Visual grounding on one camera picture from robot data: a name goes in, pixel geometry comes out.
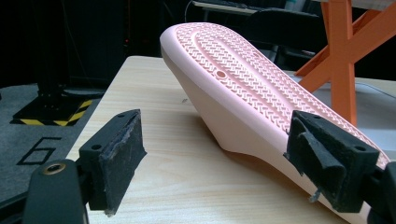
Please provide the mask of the pink slipper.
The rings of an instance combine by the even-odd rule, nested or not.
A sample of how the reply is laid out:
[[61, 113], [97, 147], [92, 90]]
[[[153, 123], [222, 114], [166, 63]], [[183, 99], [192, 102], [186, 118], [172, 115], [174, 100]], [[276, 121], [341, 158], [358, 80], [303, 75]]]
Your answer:
[[[290, 78], [245, 38], [208, 22], [181, 23], [160, 36], [161, 52], [220, 147], [259, 158], [350, 224], [396, 224], [396, 162], [354, 125]], [[292, 112], [319, 115], [377, 149], [375, 170], [360, 188], [357, 213], [334, 210], [284, 157]]]

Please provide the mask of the orange wooden stand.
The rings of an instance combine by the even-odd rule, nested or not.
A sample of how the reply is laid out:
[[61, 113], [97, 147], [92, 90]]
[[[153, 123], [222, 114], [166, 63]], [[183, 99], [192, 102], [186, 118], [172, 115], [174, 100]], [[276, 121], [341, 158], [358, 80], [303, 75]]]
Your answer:
[[318, 0], [328, 45], [296, 74], [315, 91], [331, 84], [332, 109], [357, 123], [354, 64], [396, 36], [396, 0]]

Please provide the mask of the black metal stand base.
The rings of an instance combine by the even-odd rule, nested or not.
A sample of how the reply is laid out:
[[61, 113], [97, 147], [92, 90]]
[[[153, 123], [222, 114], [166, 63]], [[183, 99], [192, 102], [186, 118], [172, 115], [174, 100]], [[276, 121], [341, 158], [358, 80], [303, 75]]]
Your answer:
[[73, 126], [82, 118], [92, 102], [103, 95], [102, 92], [38, 91], [37, 97], [15, 113], [10, 122], [35, 126]]

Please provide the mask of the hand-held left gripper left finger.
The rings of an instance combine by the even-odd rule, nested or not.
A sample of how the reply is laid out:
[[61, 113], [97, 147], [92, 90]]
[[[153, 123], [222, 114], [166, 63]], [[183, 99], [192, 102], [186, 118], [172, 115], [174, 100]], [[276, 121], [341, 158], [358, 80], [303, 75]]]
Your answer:
[[141, 111], [119, 113], [78, 150], [78, 171], [85, 177], [83, 200], [93, 211], [114, 216], [134, 171], [147, 155], [143, 146]]

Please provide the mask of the grey desk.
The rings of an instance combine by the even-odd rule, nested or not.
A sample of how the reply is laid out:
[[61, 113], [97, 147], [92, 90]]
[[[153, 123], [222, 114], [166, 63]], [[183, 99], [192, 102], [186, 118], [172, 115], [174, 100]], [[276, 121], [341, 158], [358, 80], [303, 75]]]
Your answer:
[[261, 10], [259, 7], [252, 7], [227, 0], [192, 0], [192, 3], [207, 11], [220, 11], [242, 15], [250, 15]]

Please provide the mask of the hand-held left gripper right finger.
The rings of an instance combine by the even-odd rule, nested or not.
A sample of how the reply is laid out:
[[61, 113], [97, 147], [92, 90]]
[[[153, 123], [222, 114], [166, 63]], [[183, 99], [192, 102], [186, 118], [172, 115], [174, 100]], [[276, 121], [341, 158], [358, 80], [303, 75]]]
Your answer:
[[363, 178], [375, 170], [379, 151], [325, 118], [292, 112], [284, 157], [341, 213], [361, 210]]

